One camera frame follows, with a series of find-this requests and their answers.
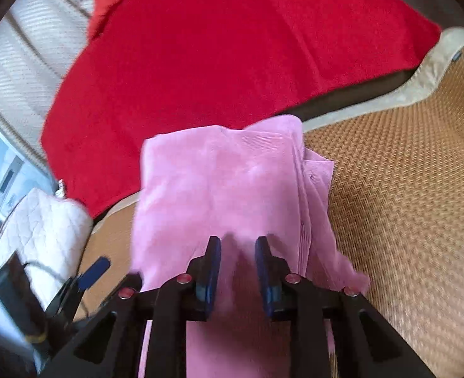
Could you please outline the white patterned curtain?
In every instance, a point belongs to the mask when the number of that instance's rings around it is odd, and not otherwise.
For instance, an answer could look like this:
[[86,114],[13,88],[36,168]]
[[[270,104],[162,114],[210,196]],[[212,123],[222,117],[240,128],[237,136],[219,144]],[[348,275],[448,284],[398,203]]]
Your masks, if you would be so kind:
[[0,19],[0,132],[41,170],[41,132],[86,44],[94,0],[15,0]]

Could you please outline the pink corduroy jacket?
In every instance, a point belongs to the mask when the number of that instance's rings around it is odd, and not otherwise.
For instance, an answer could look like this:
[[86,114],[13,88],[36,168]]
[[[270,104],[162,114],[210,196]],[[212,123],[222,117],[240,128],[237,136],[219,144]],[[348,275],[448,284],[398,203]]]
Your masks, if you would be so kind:
[[131,267],[161,286],[221,239],[215,307],[186,333],[191,377],[285,377],[289,327],[272,324],[259,291],[255,242],[316,285],[365,292],[369,278],[339,252],[328,218],[334,164],[305,147],[299,118],[242,130],[207,126],[144,142]]

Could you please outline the window with frame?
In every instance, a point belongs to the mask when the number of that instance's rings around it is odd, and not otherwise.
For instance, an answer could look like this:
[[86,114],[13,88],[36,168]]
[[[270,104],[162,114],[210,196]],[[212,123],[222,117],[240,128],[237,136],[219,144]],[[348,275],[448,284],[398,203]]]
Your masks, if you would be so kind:
[[51,195],[57,184],[46,168],[31,162],[0,130],[0,225],[33,188]]

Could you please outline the red blanket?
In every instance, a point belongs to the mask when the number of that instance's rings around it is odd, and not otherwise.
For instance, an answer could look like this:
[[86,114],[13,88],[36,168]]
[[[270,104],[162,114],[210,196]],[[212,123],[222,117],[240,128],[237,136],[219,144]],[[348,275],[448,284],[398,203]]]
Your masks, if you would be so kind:
[[147,138],[243,128],[414,70],[440,35],[402,0],[94,0],[42,147],[95,217],[140,188]]

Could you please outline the woven rattan bed mat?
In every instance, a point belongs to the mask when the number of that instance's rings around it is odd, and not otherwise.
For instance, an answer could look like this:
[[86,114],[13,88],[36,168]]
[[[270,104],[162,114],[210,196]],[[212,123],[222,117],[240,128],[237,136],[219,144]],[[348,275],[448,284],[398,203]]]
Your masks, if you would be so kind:
[[[464,30],[453,28],[405,86],[303,130],[334,164],[328,218],[363,292],[437,377],[464,376]],[[90,310],[131,267],[138,194],[96,226],[83,256],[112,268]]]

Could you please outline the white quilted pillow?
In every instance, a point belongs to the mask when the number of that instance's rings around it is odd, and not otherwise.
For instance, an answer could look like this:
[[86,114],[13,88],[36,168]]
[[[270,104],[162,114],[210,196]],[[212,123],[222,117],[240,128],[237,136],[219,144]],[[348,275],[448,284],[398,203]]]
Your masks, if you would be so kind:
[[31,189],[1,226],[0,267],[17,253],[32,291],[47,308],[76,274],[92,227],[79,202]]

